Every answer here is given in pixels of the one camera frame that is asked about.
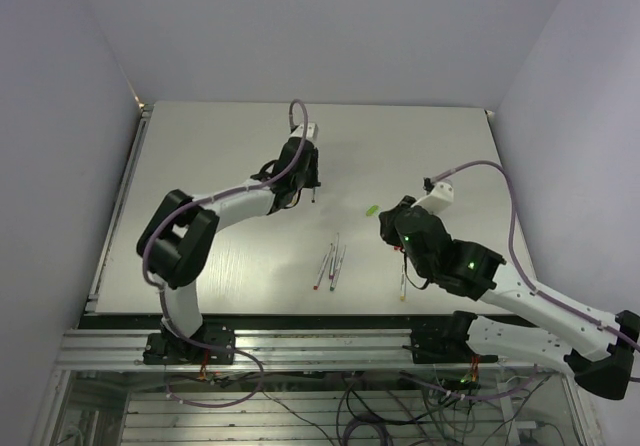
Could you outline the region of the purple-end white pen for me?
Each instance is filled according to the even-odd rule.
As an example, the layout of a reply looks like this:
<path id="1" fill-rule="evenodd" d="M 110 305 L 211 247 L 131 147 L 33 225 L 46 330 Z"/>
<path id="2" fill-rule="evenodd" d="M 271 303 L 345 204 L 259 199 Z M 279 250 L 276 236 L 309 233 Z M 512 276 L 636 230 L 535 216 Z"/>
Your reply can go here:
<path id="1" fill-rule="evenodd" d="M 336 270 L 337 270 L 339 244 L 340 244 L 340 234 L 339 234 L 339 232 L 337 232 L 335 234 L 335 237 L 334 237 L 332 256 L 331 256 L 331 260 L 330 260 L 330 268 L 329 268 L 329 279 L 330 279 L 330 281 L 333 281 L 335 273 L 336 273 Z"/>

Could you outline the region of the red-end white pen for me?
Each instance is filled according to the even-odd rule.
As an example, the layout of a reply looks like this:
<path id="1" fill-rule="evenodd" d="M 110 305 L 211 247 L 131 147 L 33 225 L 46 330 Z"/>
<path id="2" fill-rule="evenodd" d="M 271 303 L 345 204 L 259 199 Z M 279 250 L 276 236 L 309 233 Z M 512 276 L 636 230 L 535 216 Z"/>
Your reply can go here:
<path id="1" fill-rule="evenodd" d="M 329 264 L 329 260 L 332 257 L 333 249 L 334 249 L 334 245 L 333 245 L 333 243 L 330 243 L 329 248 L 326 251 L 326 253 L 325 253 L 325 255 L 324 255 L 323 259 L 322 259 L 322 262 L 320 264 L 319 271 L 316 274 L 315 282 L 314 282 L 314 285 L 313 285 L 313 288 L 312 288 L 314 291 L 319 289 L 319 286 L 320 286 L 320 284 L 322 282 L 322 279 L 323 279 L 323 276 L 325 274 L 326 268 L 327 268 L 327 266 Z"/>

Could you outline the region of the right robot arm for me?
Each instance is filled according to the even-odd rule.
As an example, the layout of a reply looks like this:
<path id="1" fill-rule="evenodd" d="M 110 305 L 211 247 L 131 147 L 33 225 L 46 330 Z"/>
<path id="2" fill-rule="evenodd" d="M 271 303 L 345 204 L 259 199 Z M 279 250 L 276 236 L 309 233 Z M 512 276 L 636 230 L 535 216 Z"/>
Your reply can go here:
<path id="1" fill-rule="evenodd" d="M 618 401 L 632 383 L 639 317 L 609 313 L 532 281 L 501 254 L 454 239 L 423 202 L 404 197 L 379 215 L 380 237 L 399 248 L 427 285 L 502 308 L 525 320 L 513 325 L 457 311 L 442 335 L 442 353 L 498 356 L 561 372 L 587 392 Z"/>

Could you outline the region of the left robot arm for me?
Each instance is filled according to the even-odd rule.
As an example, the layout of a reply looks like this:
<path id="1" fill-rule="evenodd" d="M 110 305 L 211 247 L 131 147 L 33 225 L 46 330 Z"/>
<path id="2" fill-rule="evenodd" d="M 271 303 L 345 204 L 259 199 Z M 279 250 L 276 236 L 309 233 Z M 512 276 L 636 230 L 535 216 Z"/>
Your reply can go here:
<path id="1" fill-rule="evenodd" d="M 196 280 L 215 235 L 254 217 L 289 209 L 304 189 L 320 186 L 319 152 L 310 139 L 290 136 L 280 156 L 241 185 L 197 198 L 180 189 L 167 193 L 136 244 L 144 280 L 161 295 L 158 337 L 182 363 L 203 353 L 206 327 L 199 311 Z"/>

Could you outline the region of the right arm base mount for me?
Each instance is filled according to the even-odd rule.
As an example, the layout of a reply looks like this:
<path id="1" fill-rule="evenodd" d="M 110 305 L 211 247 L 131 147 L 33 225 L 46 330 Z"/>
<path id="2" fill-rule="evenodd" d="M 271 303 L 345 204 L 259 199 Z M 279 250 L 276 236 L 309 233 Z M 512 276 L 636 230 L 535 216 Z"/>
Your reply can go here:
<path id="1" fill-rule="evenodd" d="M 411 331 L 410 344 L 404 349 L 415 364 L 470 363 L 476 353 L 468 345 L 469 329 L 478 318 L 463 311 L 429 317 L 425 325 Z"/>

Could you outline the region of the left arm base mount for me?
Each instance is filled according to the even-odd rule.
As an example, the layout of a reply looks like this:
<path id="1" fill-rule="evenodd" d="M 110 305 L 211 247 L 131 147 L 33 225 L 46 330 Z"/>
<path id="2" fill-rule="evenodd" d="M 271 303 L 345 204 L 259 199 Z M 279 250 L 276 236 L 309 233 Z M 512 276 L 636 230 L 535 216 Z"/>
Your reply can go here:
<path id="1" fill-rule="evenodd" d="M 162 326 L 147 337 L 142 362 L 149 366 L 231 365 L 235 334 L 222 324 L 204 323 L 190 341 Z"/>

